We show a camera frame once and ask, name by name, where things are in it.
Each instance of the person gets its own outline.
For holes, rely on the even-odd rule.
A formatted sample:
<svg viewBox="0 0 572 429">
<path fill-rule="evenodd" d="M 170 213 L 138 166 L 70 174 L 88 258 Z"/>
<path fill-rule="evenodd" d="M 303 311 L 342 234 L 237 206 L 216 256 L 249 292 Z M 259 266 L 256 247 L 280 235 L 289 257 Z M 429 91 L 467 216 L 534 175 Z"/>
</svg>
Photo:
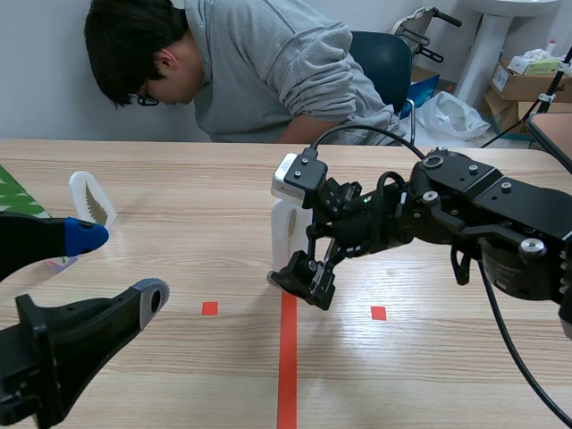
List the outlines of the person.
<svg viewBox="0 0 572 429">
<path fill-rule="evenodd" d="M 308 145 L 346 123 L 402 136 L 392 106 L 349 54 L 348 27 L 304 0 L 93 0 L 91 69 L 116 105 L 194 101 L 212 141 Z M 367 131 L 325 143 L 385 145 Z"/>
</svg>

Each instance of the blue chair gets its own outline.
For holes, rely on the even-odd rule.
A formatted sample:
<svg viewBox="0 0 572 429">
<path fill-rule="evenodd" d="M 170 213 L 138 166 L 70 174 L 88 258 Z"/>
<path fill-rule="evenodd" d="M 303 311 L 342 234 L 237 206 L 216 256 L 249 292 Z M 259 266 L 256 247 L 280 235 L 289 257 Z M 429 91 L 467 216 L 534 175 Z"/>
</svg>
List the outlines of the blue chair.
<svg viewBox="0 0 572 429">
<path fill-rule="evenodd" d="M 352 31 L 349 53 L 361 66 L 386 105 L 399 114 L 411 106 L 411 143 L 415 143 L 415 103 L 408 100 L 413 57 L 402 38 L 386 33 Z"/>
</svg>

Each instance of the white wall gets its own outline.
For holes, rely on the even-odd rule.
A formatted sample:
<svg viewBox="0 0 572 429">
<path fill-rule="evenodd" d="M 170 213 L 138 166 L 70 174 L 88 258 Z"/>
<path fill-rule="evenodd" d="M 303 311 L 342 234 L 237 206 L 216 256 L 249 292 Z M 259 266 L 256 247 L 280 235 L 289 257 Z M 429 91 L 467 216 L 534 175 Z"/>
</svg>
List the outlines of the white wall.
<svg viewBox="0 0 572 429">
<path fill-rule="evenodd" d="M 456 82 L 468 60 L 481 15 L 471 11 L 458 0 L 424 0 L 424 6 L 434 6 L 463 22 L 463 26 L 457 28 L 445 21 L 433 19 L 426 32 L 426 36 L 431 39 L 429 49 L 443 55 L 445 61 L 438 64 L 421 55 L 416 58 L 417 64 L 439 72 L 442 79 Z"/>
<path fill-rule="evenodd" d="M 508 58 L 530 49 L 545 47 L 551 39 L 558 44 L 555 55 L 565 55 L 572 46 L 572 0 L 559 0 L 557 8 L 533 19 L 516 18 L 504 45 Z"/>
<path fill-rule="evenodd" d="M 455 16 L 463 21 L 463 27 L 457 29 L 443 21 L 434 20 L 427 36 L 432 40 L 433 50 L 445 56 L 445 62 L 437 64 L 420 58 L 416 62 L 440 72 L 443 79 L 458 81 L 467 62 L 481 15 L 468 9 L 459 0 L 424 0 L 424 5 L 436 6 L 442 12 Z M 572 45 L 571 23 L 572 0 L 559 0 L 558 7 L 543 16 L 516 18 L 507 36 L 504 55 L 512 58 L 530 49 L 545 47 L 551 38 L 559 41 L 555 54 L 564 55 Z"/>
<path fill-rule="evenodd" d="M 352 29 L 387 30 L 422 0 L 309 0 Z M 0 0 L 0 139 L 205 141 L 192 106 L 116 110 L 89 69 L 89 0 Z"/>
<path fill-rule="evenodd" d="M 316 9 L 351 29 L 389 31 L 396 21 L 421 7 L 423 0 L 307 0 Z"/>
</svg>

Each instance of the serrated white object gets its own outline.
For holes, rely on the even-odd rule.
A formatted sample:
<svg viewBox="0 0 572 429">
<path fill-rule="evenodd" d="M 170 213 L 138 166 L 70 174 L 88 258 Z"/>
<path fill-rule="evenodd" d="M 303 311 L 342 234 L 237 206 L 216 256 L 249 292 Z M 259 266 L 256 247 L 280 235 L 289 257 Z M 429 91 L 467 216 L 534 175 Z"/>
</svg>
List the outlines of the serrated white object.
<svg viewBox="0 0 572 429">
<path fill-rule="evenodd" d="M 307 251 L 306 228 L 312 224 L 312 210 L 279 199 L 272 209 L 271 224 L 273 270 L 279 272 L 295 252 Z"/>
<path fill-rule="evenodd" d="M 75 172 L 69 184 L 78 218 L 99 223 L 109 230 L 117 219 L 117 212 L 96 178 L 89 172 Z"/>
</svg>

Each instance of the eyeglasses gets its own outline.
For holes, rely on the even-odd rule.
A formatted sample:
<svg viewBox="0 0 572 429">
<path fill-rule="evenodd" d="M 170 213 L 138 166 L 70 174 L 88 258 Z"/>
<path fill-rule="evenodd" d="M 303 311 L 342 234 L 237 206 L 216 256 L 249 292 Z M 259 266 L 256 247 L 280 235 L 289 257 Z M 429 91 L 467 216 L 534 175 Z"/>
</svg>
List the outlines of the eyeglasses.
<svg viewBox="0 0 572 429">
<path fill-rule="evenodd" d="M 143 90 L 143 95 L 137 97 L 137 103 L 139 105 L 143 105 L 145 107 L 153 107 L 155 105 L 158 105 L 159 102 L 157 100 L 155 100 L 154 98 L 152 98 L 148 93 L 149 87 L 149 78 L 147 78 L 147 80 L 145 80 L 145 89 Z"/>
</svg>

